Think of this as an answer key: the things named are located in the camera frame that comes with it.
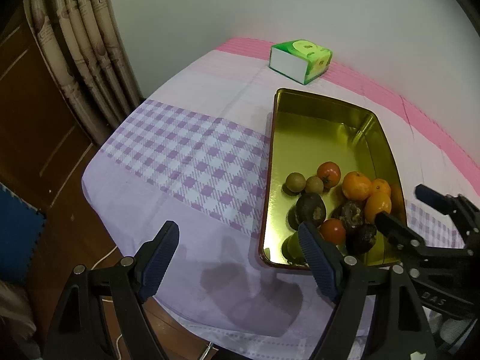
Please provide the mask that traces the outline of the white gloved hand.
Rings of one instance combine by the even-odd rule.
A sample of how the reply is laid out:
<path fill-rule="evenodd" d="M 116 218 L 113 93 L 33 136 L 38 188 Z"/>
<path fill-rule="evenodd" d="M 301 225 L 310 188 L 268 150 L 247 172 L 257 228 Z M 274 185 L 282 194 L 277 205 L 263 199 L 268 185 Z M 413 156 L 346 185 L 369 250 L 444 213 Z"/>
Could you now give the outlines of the white gloved hand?
<path fill-rule="evenodd" d="M 461 347 L 477 322 L 475 319 L 451 319 L 427 309 L 425 313 L 438 347 Z"/>

